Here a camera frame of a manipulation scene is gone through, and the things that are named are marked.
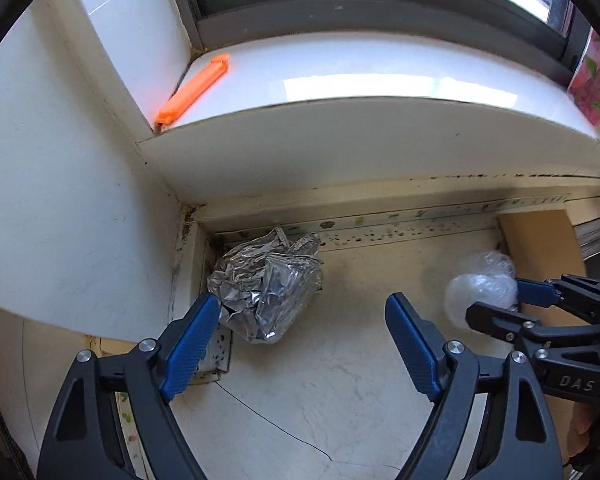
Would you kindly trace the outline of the operator right hand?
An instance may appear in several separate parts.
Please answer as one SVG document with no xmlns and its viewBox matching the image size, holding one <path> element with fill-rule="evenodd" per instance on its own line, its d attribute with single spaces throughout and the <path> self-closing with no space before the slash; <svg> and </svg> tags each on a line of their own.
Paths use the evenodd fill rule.
<svg viewBox="0 0 600 480">
<path fill-rule="evenodd" d="M 588 442 L 590 442 L 590 430 L 597 413 L 597 408 L 591 404 L 573 404 L 567 434 L 567 453 L 569 458 L 583 452 L 588 446 Z"/>
</svg>

